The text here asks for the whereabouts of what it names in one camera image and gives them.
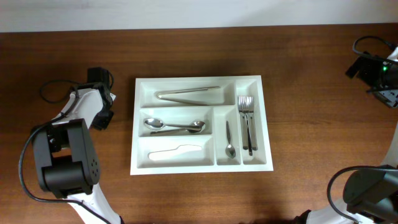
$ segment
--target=cutlery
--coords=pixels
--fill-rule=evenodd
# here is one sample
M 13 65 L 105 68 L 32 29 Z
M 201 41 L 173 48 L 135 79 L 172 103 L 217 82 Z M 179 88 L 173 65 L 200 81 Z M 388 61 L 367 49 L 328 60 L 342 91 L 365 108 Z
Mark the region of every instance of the cutlery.
M 150 133 L 150 135 L 151 136 L 165 136 L 165 135 L 169 135 L 169 134 L 177 134 L 181 131 L 188 131 L 190 134 L 196 134 L 196 133 L 202 132 L 205 129 L 206 123 L 203 121 L 194 121 L 190 124 L 190 126 L 201 127 L 201 130 L 194 131 L 194 130 L 189 130 L 189 129 L 185 129 L 185 128 L 178 128 L 178 129 L 167 130 L 167 131 L 153 131 Z
M 233 159 L 236 156 L 236 151 L 234 146 L 231 144 L 231 130 L 229 130 L 228 121 L 226 122 L 226 138 L 228 140 L 228 145 L 225 148 L 225 153 L 229 158 Z
M 251 149 L 257 150 L 257 139 L 256 139 L 256 125 L 254 122 L 254 103 L 252 96 L 246 96 L 246 116 L 248 118 L 249 125 L 249 139 L 251 143 Z
M 244 97 L 239 96 L 238 98 L 238 110 L 239 110 L 239 117 L 241 120 L 241 131 L 242 131 L 242 148 L 244 150 L 249 149 L 248 143 L 248 122 L 246 121 L 246 114 L 243 111 L 244 109 Z
M 144 125 L 152 130 L 160 130 L 166 126 L 169 127 L 174 127 L 174 128 L 183 128 L 187 130 L 192 130 L 192 131 L 200 131 L 201 126 L 195 126 L 195 125 L 181 125 L 181 124 L 165 124 L 161 119 L 157 118 L 147 118 L 144 120 Z
M 199 106 L 209 106 L 208 104 L 205 103 L 200 103 L 197 101 L 191 101 L 191 100 L 181 100 L 181 99 L 171 99 L 171 98 L 166 98 L 165 95 L 175 95 L 175 94 L 181 94 L 181 93 L 191 93 L 195 91 L 208 91 L 208 90 L 214 90 L 214 89 L 219 89 L 221 88 L 220 86 L 211 86 L 211 87 L 201 87 L 201 88 L 192 88 L 192 89 L 186 89 L 186 90 L 168 90 L 168 91 L 160 91 L 156 93 L 156 98 L 159 100 L 167 100 L 167 101 L 173 101 L 177 103 L 188 103 L 191 105 L 199 105 Z

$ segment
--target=white cutlery tray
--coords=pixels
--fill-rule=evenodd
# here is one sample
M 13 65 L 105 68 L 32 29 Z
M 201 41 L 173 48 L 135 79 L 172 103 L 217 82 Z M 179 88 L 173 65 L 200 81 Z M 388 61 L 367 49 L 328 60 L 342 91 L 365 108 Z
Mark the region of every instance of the white cutlery tray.
M 209 86 L 221 88 L 168 95 L 169 98 L 199 101 L 209 106 L 160 100 L 157 92 Z M 254 97 L 254 117 L 258 150 L 249 155 L 242 149 L 238 96 Z M 153 130 L 144 126 L 146 118 L 159 118 L 165 124 L 206 123 L 200 133 L 188 131 L 169 136 L 150 136 Z M 230 159 L 225 148 L 226 122 L 229 122 L 236 157 Z M 164 127 L 161 131 L 173 128 Z M 187 152 L 169 159 L 152 161 L 148 153 L 175 149 L 180 145 L 201 146 L 201 151 Z M 197 172 L 272 171 L 266 109 L 261 76 L 199 78 L 137 78 L 132 129 L 131 175 L 180 174 Z

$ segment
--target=wooden tabletop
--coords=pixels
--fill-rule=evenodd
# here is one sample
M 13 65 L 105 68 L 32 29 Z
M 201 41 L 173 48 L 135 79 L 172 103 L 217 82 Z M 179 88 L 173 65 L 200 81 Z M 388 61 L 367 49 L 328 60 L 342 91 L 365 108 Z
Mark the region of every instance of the wooden tabletop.
M 338 170 L 378 165 L 392 140 L 398 111 L 365 91 L 345 71 L 362 35 L 398 42 L 398 24 L 110 30 L 0 34 L 0 219 L 2 223 L 82 223 L 66 204 L 31 200 L 17 163 L 30 129 L 53 118 L 38 89 L 46 81 L 85 82 L 101 66 L 115 76 L 114 117 L 91 130 L 101 188 L 126 223 L 277 223 L 328 205 L 326 185 Z M 364 41 L 361 50 L 387 56 Z M 135 78 L 261 75 L 273 172 L 130 176 Z M 49 98 L 68 85 L 49 86 Z M 32 148 L 27 186 L 38 186 Z M 347 175 L 339 178 L 339 198 Z

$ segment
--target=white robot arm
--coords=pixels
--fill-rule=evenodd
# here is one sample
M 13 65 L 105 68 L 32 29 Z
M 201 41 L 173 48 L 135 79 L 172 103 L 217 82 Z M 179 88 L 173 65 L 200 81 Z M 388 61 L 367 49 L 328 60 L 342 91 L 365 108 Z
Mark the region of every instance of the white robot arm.
M 19 177 L 26 194 L 40 202 L 69 203 L 85 223 L 124 223 L 101 191 L 100 162 L 88 129 L 106 129 L 113 117 L 110 108 L 116 96 L 103 68 L 88 69 L 87 83 L 70 93 L 70 100 L 53 120 L 32 131 L 19 161 Z M 28 143 L 33 142 L 35 166 L 40 188 L 60 199 L 32 195 L 24 183 L 22 161 Z M 70 149 L 70 155 L 57 152 Z
M 359 52 L 356 50 L 356 45 L 363 39 L 377 39 L 384 42 L 393 52 L 388 58 Z M 372 93 L 388 107 L 398 108 L 398 45 L 380 37 L 365 36 L 355 41 L 353 51 L 359 57 L 346 72 L 347 76 L 361 79 L 371 87 L 368 93 Z M 343 198 L 332 202 L 328 195 L 331 204 L 329 207 L 312 212 L 307 211 L 302 215 L 304 217 L 296 219 L 300 220 L 300 224 L 351 224 L 353 220 L 363 224 L 398 222 L 397 167 L 398 126 L 380 167 L 348 167 L 339 171 L 342 174 L 349 170 L 358 170 L 348 179 Z M 333 204 L 342 214 L 338 214 L 338 211 L 332 208 Z

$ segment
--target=white wall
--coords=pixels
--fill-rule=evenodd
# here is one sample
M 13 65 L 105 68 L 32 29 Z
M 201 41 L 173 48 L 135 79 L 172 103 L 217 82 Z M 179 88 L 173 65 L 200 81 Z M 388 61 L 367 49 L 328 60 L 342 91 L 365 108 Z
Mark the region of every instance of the white wall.
M 0 32 L 398 22 L 397 0 L 0 0 Z

